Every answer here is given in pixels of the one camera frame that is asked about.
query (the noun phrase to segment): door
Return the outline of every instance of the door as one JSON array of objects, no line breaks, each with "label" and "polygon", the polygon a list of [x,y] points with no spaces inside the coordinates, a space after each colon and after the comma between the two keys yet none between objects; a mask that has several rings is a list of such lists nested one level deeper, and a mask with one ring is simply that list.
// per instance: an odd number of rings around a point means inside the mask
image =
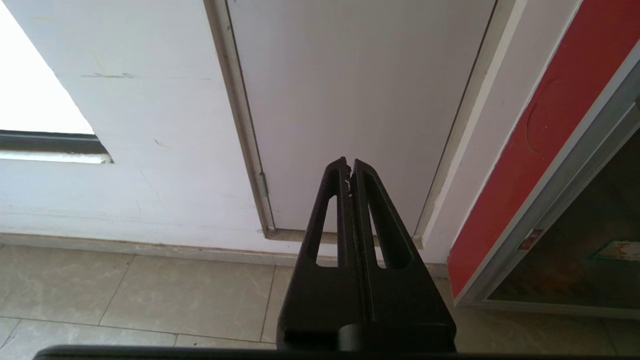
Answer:
[{"label": "door", "polygon": [[493,0],[228,6],[276,228],[306,228],[346,156],[378,171],[413,234]]}]

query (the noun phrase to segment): black plastic object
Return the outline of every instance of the black plastic object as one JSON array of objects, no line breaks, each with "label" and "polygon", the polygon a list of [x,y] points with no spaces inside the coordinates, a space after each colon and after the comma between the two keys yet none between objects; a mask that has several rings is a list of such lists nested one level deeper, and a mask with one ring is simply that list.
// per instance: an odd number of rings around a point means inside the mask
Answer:
[{"label": "black plastic object", "polygon": [[[338,267],[316,264],[337,197]],[[385,268],[378,266],[369,212]],[[278,319],[278,349],[455,352],[456,326],[376,171],[345,158],[324,171]]]}]

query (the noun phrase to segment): beige floor tile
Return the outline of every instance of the beige floor tile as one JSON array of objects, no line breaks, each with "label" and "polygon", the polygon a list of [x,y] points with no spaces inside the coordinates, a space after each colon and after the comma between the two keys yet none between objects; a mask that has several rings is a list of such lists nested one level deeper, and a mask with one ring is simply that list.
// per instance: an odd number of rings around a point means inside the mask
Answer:
[{"label": "beige floor tile", "polygon": [[2,348],[2,344],[7,340],[19,321],[20,319],[0,318],[0,348]]},{"label": "beige floor tile", "polygon": [[5,246],[0,316],[98,324],[132,257]]},{"label": "beige floor tile", "polygon": [[176,347],[211,347],[211,348],[256,348],[256,349],[276,349],[275,344],[257,343],[254,341],[228,340],[218,338],[207,338],[205,336],[178,335]]},{"label": "beige floor tile", "polygon": [[269,307],[267,308],[267,316],[264,319],[264,329],[262,330],[262,341],[266,343],[276,342],[278,316],[280,316],[280,308],[282,308],[282,302],[289,287],[291,275],[293,275],[293,268],[276,267],[276,272],[273,275],[273,284],[271,285]]},{"label": "beige floor tile", "polygon": [[640,322],[613,319],[605,319],[603,322],[618,355],[640,355]]},{"label": "beige floor tile", "polygon": [[136,256],[101,325],[260,340],[273,266]]},{"label": "beige floor tile", "polygon": [[22,320],[0,349],[0,360],[31,360],[53,345],[173,346],[175,335],[93,325]]},{"label": "beige floor tile", "polygon": [[597,318],[453,308],[446,279],[435,279],[456,322],[456,347],[466,353],[613,355]]}]

